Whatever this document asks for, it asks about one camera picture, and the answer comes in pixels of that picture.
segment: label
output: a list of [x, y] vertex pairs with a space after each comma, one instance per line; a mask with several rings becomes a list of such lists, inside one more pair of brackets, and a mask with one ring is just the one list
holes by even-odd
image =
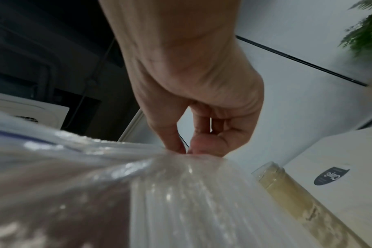
[[321, 173], [315, 180], [314, 185], [325, 185], [342, 178], [350, 170], [345, 170], [337, 167], [332, 167], [329, 170]]

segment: clear plastic bag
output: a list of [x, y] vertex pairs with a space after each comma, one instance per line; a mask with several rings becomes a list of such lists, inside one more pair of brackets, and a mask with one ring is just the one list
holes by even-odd
[[318, 248], [225, 159], [0, 114], [0, 248]]

